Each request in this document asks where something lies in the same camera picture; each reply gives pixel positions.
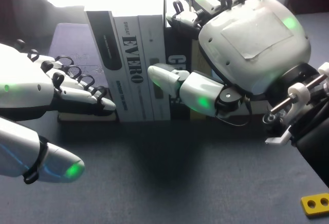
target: yellow plastic piece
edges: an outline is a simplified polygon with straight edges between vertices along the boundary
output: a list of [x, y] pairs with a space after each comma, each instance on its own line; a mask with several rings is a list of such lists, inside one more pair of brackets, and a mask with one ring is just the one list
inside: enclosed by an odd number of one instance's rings
[[329, 213], [329, 193], [302, 197], [301, 203], [307, 216]]

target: yellow perforated block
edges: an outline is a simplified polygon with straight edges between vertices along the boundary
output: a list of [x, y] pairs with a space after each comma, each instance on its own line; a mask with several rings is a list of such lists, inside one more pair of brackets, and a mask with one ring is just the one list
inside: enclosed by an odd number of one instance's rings
[[302, 197], [301, 203], [307, 216], [329, 213], [329, 193]]

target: metal rod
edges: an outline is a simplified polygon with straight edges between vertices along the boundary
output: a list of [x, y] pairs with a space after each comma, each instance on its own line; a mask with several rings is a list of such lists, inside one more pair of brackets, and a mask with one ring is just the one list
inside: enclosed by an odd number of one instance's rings
[[[309, 84], [306, 85], [306, 88], [308, 90], [313, 89], [315, 86], [317, 86], [318, 84], [320, 84], [322, 81], [326, 80], [327, 75], [321, 75], [318, 76], [316, 79], [314, 79], [312, 82], [310, 82]], [[274, 108], [271, 109], [270, 113], [275, 115], [277, 112], [279, 112], [280, 110], [282, 110], [283, 108], [285, 108], [286, 106], [290, 105], [293, 103], [293, 98], [288, 97], [286, 100], [284, 100], [283, 102], [281, 102], [280, 104], [278, 104], [277, 106], [275, 106]]]

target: black wire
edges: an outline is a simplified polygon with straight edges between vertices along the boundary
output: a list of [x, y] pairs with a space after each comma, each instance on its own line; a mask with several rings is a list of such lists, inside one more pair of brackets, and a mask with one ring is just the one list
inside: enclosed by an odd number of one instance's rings
[[220, 121], [222, 121], [223, 123], [234, 126], [234, 127], [241, 127], [241, 126], [245, 126], [245, 125], [249, 124], [251, 122], [251, 118], [252, 118], [252, 109], [251, 109], [251, 104], [250, 104], [250, 98], [245, 96], [244, 97], [244, 102], [246, 103], [246, 107], [247, 107], [247, 110], [249, 112], [249, 118], [245, 123], [243, 123], [243, 124], [234, 124], [234, 123], [231, 123], [231, 122], [228, 122], [226, 120], [223, 120], [223, 119], [219, 118], [217, 115], [216, 115], [216, 118], [219, 119]]

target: robotic hand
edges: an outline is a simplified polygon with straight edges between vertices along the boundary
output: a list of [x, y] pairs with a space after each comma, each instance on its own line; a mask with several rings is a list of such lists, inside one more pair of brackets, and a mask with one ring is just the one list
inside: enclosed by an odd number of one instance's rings
[[[83, 161], [15, 121], [36, 119], [51, 110], [106, 116], [114, 112], [115, 104], [104, 98], [105, 87], [92, 87], [94, 78], [82, 74], [70, 57], [54, 59], [36, 50], [20, 53], [23, 45], [23, 41], [15, 48], [0, 44], [0, 175], [23, 175], [26, 184], [72, 182], [82, 175]], [[58, 61], [62, 58], [71, 64], [64, 66]], [[78, 73], [72, 74], [72, 68]], [[91, 82], [83, 82], [84, 77]]]
[[310, 43], [295, 16], [276, 0], [185, 1], [190, 11], [175, 1], [176, 13], [166, 18], [178, 33], [199, 40], [221, 80], [166, 64], [150, 66], [150, 79], [191, 109], [219, 119], [244, 102], [251, 114], [249, 101], [267, 100], [274, 108], [263, 117], [266, 143], [291, 141], [329, 187], [329, 63], [318, 71], [308, 65]]

